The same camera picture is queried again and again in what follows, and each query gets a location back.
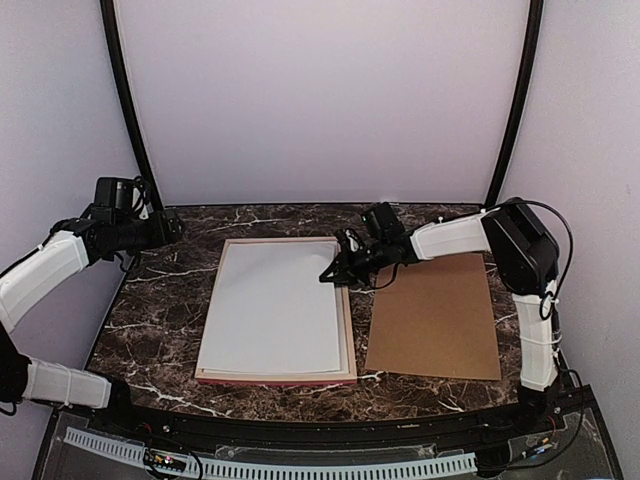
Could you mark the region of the brown cardboard backing board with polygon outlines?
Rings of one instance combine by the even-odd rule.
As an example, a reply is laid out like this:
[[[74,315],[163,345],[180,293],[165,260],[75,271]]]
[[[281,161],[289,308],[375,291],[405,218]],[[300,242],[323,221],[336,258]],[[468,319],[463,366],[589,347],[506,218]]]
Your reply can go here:
[[[484,258],[400,267],[375,293],[365,368],[465,380],[502,378]]]

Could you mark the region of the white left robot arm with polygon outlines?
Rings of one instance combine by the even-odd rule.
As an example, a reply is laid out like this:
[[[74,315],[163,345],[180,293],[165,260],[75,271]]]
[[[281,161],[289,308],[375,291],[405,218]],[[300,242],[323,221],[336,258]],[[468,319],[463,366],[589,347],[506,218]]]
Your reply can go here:
[[[126,387],[117,380],[39,359],[21,352],[12,334],[25,319],[44,316],[46,306],[60,308],[60,300],[47,299],[72,278],[101,260],[140,253],[178,242],[184,223],[174,209],[156,211],[146,218],[125,218],[113,223],[70,218],[56,223],[46,240],[1,274],[1,403],[16,413],[30,400],[59,406],[101,410],[103,421],[120,436],[141,427],[140,412],[119,398]]]

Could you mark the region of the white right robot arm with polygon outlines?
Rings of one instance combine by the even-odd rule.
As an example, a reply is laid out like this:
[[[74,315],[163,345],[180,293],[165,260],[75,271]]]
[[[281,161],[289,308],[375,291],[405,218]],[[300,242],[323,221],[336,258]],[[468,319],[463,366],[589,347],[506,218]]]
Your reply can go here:
[[[516,305],[520,384],[528,391],[545,392],[559,374],[556,302],[565,275],[558,267],[559,245],[535,214],[537,206],[514,197],[476,213],[408,229],[389,203],[376,204],[361,215],[371,241],[365,243],[353,229],[336,231],[338,252],[319,280],[336,286],[370,285],[386,267],[488,252]]]

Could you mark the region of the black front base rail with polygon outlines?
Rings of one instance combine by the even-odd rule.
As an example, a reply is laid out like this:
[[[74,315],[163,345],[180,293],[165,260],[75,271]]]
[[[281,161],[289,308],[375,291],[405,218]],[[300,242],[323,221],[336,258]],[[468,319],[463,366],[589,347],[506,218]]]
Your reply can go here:
[[[602,416],[589,386],[565,387],[540,416],[527,416],[520,404],[466,413],[414,419],[355,423],[301,423],[230,420],[132,407],[125,413],[67,412],[56,414],[54,430],[62,436],[78,427],[102,437],[123,437],[153,447],[173,447],[181,452],[220,454],[223,449],[292,450],[329,452],[433,446],[477,452],[487,468],[516,460],[511,441],[550,435],[564,448],[573,445],[593,419],[604,432]]]

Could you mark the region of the left black corner post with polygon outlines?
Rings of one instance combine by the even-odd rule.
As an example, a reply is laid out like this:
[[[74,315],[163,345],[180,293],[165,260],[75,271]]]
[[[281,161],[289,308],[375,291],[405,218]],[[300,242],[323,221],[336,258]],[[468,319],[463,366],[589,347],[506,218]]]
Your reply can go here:
[[[111,70],[136,165],[142,178],[149,183],[152,207],[155,210],[163,210],[164,205],[143,139],[125,65],[124,49],[116,14],[116,3],[113,0],[100,0],[99,5]]]

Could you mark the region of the black corner post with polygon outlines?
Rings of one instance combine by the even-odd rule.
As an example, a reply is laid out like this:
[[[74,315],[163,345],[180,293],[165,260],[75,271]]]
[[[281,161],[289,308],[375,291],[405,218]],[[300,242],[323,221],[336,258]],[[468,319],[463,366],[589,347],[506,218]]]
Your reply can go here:
[[[143,139],[125,65],[124,49],[116,14],[116,3],[113,0],[100,0],[99,5],[111,70],[136,165],[142,178],[149,183],[152,207],[155,210],[163,210],[164,205]]]
[[[512,101],[496,164],[489,183],[488,192],[485,196],[485,207],[492,207],[498,203],[512,159],[533,73],[543,11],[543,0],[531,0],[529,2],[522,52]]]

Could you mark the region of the right black corner post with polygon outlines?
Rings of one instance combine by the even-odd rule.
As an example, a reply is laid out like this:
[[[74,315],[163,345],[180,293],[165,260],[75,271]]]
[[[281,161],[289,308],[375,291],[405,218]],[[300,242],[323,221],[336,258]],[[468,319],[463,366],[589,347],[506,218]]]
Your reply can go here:
[[[485,196],[485,207],[492,207],[498,203],[512,159],[533,73],[543,11],[543,0],[531,0],[529,2],[522,52],[512,101],[496,164],[489,183],[488,192]]]

